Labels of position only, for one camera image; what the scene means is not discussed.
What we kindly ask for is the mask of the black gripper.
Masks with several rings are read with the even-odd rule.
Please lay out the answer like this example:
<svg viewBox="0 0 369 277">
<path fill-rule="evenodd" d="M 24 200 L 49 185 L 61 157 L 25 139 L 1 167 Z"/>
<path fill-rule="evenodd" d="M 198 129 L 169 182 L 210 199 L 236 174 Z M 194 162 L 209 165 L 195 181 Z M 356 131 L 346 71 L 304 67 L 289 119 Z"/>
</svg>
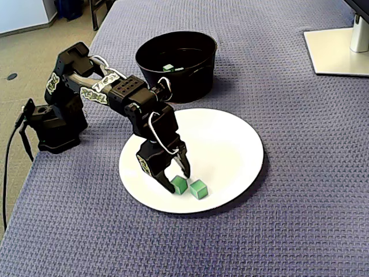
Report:
<svg viewBox="0 0 369 277">
<path fill-rule="evenodd" d="M 179 134 L 174 133 L 174 136 L 163 142 L 166 151 L 159 142 L 151 142 L 149 140 L 144 141 L 136 157 L 141 165 L 142 170 L 147 175 L 154 178 L 162 187 L 167 191 L 174 194 L 175 188 L 173 184 L 165 175 L 165 169 L 167 169 L 173 160 L 182 169 L 182 172 L 186 178 L 190 178 L 191 168 L 189 160 L 186 156 L 187 148 L 185 142 L 182 141 Z"/>
</svg>

